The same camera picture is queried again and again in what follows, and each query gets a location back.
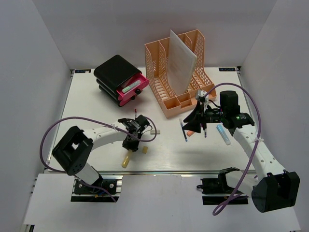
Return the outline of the yellow highlighter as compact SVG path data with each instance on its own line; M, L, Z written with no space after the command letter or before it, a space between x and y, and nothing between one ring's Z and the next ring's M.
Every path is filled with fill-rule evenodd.
M130 158L131 158L131 156L132 156L132 153L133 153L132 150L128 150L128 151L127 151L127 153L126 153L126 155L125 155L125 157L124 157L124 159L123 159L123 162L122 162L122 164L121 164L122 168L125 169L125 168L128 166L128 164L129 164L129 162L130 162Z

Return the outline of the green highlighter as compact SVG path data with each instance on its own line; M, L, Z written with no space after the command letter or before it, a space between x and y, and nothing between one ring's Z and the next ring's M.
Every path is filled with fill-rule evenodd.
M139 84L141 83L140 80L135 81L134 83L126 86L125 88L122 89L123 93L127 93L129 91L131 91L132 89L134 89L135 87L137 87Z

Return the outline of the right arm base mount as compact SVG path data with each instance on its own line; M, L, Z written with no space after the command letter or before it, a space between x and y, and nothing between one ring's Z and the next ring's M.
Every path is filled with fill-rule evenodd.
M231 195L234 187L242 177L242 172L235 167L223 169L216 178L203 178L201 184L197 186L202 192L203 205L218 205ZM248 196L251 194L253 187L256 186L258 180L252 176L245 176L236 194L239 197L229 202L231 205L248 204Z

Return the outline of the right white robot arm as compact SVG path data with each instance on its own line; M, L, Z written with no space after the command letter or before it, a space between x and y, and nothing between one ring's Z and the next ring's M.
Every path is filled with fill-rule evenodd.
M241 192L252 199L261 213L294 206L299 176L296 172L287 171L258 138L253 119L248 113L240 111L237 93L222 91L219 108L209 106L204 90L196 93L196 100L196 107L184 120L183 129L201 133L207 131L209 123L225 127L241 145L257 174L257 178L252 178L238 168L225 168L216 180L204 178L197 189L201 189L203 194L230 193L231 200Z

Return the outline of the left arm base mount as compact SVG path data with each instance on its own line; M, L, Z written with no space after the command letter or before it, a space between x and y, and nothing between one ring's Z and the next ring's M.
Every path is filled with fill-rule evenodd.
M75 178L71 192L71 202L79 203L115 203L120 197L122 179L104 176L98 183L85 184Z

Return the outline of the dark purple gel pen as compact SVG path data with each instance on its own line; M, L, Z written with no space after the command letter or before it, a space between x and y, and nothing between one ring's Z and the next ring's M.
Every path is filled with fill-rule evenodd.
M204 123L203 130L204 130L204 136L206 138L207 137L207 124L206 123Z

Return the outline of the black pink drawer unit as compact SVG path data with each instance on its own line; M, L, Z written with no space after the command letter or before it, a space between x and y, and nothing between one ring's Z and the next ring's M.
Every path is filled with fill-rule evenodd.
M96 67L94 76L99 89L108 94L120 107L134 100L149 85L149 80L142 72L120 55L115 55ZM130 78L140 80L141 83L131 91L123 93L120 86Z

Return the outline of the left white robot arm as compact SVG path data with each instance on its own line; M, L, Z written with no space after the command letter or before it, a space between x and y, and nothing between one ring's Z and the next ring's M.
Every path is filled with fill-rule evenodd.
M138 150L145 129L150 122L143 115L136 119L122 118L110 126L91 130L71 127L52 151L53 157L65 173L85 183L85 187L96 193L103 187L103 178L88 162L91 151L114 142L122 142L129 152Z

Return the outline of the purple highlighter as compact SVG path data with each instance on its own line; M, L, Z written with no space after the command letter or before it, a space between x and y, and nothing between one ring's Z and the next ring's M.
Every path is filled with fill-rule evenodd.
M124 89L127 86L131 85L132 83L134 83L136 80L134 78L130 78L129 80L125 81L124 83L122 83L122 85L120 86L120 89Z

